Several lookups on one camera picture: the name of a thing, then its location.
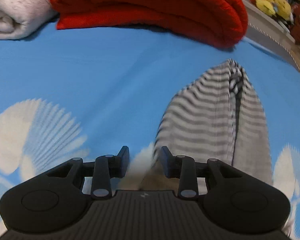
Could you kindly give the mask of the yellow plush toys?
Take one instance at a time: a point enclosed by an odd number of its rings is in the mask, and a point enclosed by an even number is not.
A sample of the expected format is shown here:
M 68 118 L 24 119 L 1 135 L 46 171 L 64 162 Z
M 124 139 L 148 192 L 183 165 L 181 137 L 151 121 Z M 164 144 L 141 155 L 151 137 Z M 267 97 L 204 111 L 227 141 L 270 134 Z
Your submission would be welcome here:
M 258 10 L 269 17 L 279 17 L 285 21 L 293 18 L 292 9 L 287 0 L 250 0 Z

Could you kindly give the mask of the blue white patterned bedsheet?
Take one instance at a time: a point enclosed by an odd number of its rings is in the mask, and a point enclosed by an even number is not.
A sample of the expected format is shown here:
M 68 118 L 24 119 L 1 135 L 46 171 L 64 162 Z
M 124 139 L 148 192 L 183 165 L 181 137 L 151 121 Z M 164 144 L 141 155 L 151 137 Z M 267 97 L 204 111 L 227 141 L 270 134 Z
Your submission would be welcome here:
M 264 107 L 274 184 L 291 201 L 288 231 L 300 239 L 300 72 L 254 28 L 223 50 L 155 28 L 54 23 L 0 41 L 0 198 L 68 159 L 93 161 L 123 145 L 140 171 L 170 99 L 227 59 L 246 70 Z

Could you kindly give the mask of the grey white striped garment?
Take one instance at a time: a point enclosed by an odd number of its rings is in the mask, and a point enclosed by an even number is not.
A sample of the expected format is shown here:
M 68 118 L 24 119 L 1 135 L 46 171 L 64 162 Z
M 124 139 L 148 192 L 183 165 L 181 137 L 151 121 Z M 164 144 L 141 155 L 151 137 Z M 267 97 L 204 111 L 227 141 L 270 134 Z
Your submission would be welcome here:
M 245 69 L 236 61 L 208 69 L 171 99 L 155 140 L 130 163 L 121 190 L 173 190 L 178 181 L 165 177 L 159 151 L 204 163 L 216 158 L 272 184 L 266 116 Z

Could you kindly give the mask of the red folded fleece blanket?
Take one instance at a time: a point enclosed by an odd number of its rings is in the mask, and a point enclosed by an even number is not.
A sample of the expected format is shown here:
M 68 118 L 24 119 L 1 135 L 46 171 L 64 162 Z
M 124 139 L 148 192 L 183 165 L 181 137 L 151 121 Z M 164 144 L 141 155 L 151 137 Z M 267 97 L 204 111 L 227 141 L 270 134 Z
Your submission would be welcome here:
M 58 29 L 156 25 L 217 48 L 237 44 L 248 28 L 242 0 L 50 0 Z

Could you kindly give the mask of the white window ledge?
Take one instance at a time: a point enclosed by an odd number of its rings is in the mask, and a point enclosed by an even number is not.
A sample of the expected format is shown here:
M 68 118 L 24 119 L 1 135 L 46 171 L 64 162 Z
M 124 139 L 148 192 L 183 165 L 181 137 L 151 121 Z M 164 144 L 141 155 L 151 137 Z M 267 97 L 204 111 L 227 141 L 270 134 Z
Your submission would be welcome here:
M 300 46 L 295 44 L 294 38 L 282 25 L 257 9 L 249 0 L 242 0 L 245 5 L 249 27 L 246 37 L 259 43 L 275 54 L 285 51 L 294 52 L 300 57 Z

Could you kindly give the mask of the cream folded blanket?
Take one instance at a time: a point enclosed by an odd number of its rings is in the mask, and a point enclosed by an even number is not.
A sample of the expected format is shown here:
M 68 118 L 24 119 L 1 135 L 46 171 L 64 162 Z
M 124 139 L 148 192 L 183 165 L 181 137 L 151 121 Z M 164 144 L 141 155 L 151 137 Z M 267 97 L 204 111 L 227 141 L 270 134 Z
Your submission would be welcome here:
M 56 15 L 50 0 L 0 0 L 0 40 L 25 38 Z

